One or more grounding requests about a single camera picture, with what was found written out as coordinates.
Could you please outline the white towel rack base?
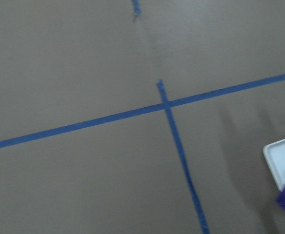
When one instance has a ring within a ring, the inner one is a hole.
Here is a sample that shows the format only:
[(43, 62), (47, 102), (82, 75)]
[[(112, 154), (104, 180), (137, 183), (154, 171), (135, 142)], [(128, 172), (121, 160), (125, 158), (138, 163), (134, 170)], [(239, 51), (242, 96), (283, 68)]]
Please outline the white towel rack base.
[(263, 153), (277, 188), (281, 192), (285, 187), (285, 139), (264, 146)]

